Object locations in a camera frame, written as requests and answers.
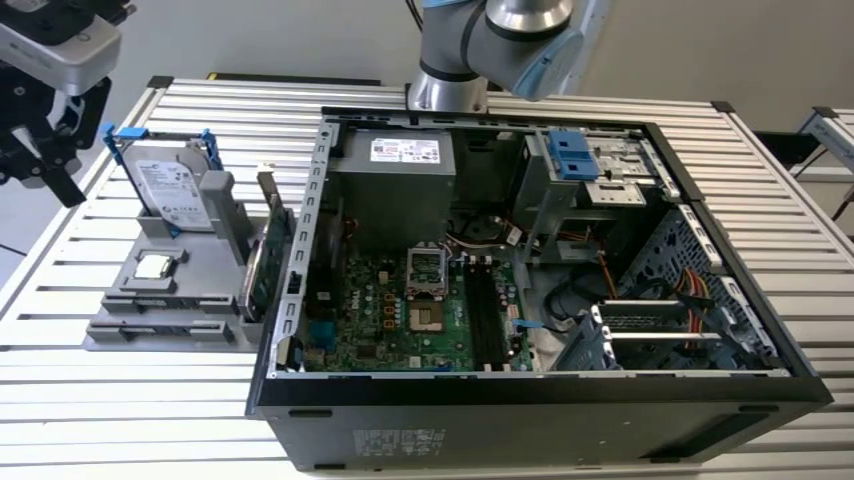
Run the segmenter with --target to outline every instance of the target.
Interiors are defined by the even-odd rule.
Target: blue connector
[[[543,328],[543,322],[535,322],[532,320],[523,320],[520,318],[513,318],[512,326],[521,327],[521,328]]]
[[[599,166],[582,132],[550,130],[548,153],[558,164],[558,173],[563,180],[599,178]]]

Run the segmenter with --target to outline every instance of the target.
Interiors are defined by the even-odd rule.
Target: aluminum extrusion table
[[[810,133],[854,172],[854,110],[815,107],[799,132]]]
[[[320,107],[403,104],[396,87],[175,80],[145,90],[124,123],[209,128],[235,197],[264,215],[255,167],[275,164],[287,206],[299,209]],[[702,466],[353,475],[854,478],[854,246],[739,117],[710,103],[555,97],[531,104],[501,93],[491,110],[659,124],[835,403]],[[243,419],[252,354],[78,349],[139,235],[139,202],[105,153],[84,186],[89,201],[58,213],[0,291],[0,345],[9,347],[0,352],[0,466],[10,467],[0,478],[301,478],[267,424]]]

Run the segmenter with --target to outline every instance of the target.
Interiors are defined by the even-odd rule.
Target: blue plastic latch
[[[125,138],[129,140],[141,140],[148,136],[148,129],[145,127],[124,127],[116,133],[117,138]]]
[[[216,145],[216,137],[211,133],[211,130],[208,130],[205,128],[201,131],[200,138],[201,138],[201,141],[204,142],[204,145],[208,148],[208,155],[211,156],[208,161],[209,161],[209,164],[211,164],[211,168],[213,170],[221,170],[223,169],[223,161],[219,158],[219,146]]]
[[[599,166],[590,153],[587,139],[582,132],[551,130],[548,132],[548,153],[558,164],[563,180],[595,180]]]

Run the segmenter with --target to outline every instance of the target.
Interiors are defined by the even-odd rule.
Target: robotic arm
[[[0,185],[46,185],[66,207],[85,201],[70,174],[97,133],[128,2],[0,0]],[[424,0],[409,109],[485,112],[488,81],[531,101],[551,94],[583,43],[571,14],[571,0]]]
[[[85,201],[70,178],[92,146],[119,60],[128,0],[0,0],[0,185],[44,185],[66,207]],[[65,95],[50,125],[54,93]]]
[[[542,100],[570,73],[583,35],[571,0],[424,0],[411,110],[485,112],[487,81]]]

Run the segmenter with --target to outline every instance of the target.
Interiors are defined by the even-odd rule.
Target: sticker
[[[376,138],[371,142],[371,161],[440,163],[439,141]]]
[[[519,227],[512,227],[512,230],[509,230],[509,235],[507,235],[507,243],[515,247],[520,239],[521,230],[519,230]]]
[[[360,457],[424,457],[439,455],[445,429],[353,430],[356,455]]]
[[[156,212],[180,229],[211,228],[192,172],[177,162],[136,161]]]

